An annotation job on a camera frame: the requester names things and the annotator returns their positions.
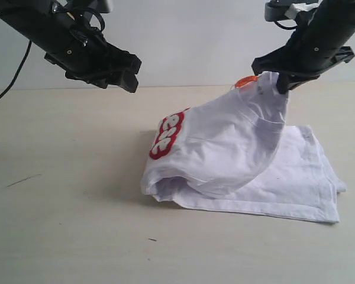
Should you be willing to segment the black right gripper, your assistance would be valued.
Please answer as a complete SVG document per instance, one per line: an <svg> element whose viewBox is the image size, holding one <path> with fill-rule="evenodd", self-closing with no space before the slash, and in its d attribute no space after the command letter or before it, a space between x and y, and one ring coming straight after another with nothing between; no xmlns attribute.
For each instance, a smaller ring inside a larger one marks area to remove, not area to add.
<svg viewBox="0 0 355 284"><path fill-rule="evenodd" d="M355 25L343 20L313 19L297 28L284 46L255 58L251 67L256 75L277 72L276 88L286 94L317 80L354 33Z"/></svg>

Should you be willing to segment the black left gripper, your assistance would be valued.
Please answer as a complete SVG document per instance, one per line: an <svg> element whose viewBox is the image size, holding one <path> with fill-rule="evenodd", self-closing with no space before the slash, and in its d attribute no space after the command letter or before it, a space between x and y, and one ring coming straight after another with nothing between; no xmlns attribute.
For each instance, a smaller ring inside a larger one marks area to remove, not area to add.
<svg viewBox="0 0 355 284"><path fill-rule="evenodd" d="M105 22L96 10L70 5L0 5L0 19L44 50L45 59L61 67L66 78L136 92L135 74L142 61L106 41Z"/></svg>

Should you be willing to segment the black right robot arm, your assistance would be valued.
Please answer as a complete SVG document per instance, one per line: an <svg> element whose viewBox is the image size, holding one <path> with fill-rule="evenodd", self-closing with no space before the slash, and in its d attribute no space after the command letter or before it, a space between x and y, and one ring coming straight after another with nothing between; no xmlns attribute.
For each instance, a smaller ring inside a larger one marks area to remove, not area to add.
<svg viewBox="0 0 355 284"><path fill-rule="evenodd" d="M255 75L276 72L280 93L318 79L355 54L345 43L355 33L355 1L268 1L264 6L267 22L296 23L286 44L254 59Z"/></svg>

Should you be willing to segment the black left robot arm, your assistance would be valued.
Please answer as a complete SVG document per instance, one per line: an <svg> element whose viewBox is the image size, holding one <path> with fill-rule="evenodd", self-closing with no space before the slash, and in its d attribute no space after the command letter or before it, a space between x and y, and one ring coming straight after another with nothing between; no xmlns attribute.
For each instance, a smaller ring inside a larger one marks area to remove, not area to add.
<svg viewBox="0 0 355 284"><path fill-rule="evenodd" d="M106 41L102 14L112 1L0 1L0 19L45 51L65 77L134 93L141 60Z"/></svg>

